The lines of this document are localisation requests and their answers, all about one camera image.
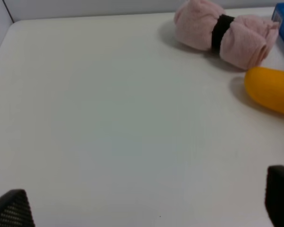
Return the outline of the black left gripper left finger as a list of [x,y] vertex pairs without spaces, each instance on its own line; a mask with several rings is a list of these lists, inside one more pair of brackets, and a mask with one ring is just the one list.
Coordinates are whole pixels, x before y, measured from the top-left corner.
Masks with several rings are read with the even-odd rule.
[[0,196],[0,227],[34,227],[27,193],[13,189]]

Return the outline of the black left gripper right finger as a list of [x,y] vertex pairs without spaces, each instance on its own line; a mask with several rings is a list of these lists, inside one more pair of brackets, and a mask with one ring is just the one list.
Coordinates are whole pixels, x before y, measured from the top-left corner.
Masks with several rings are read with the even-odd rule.
[[265,207],[273,226],[284,227],[284,166],[269,166]]

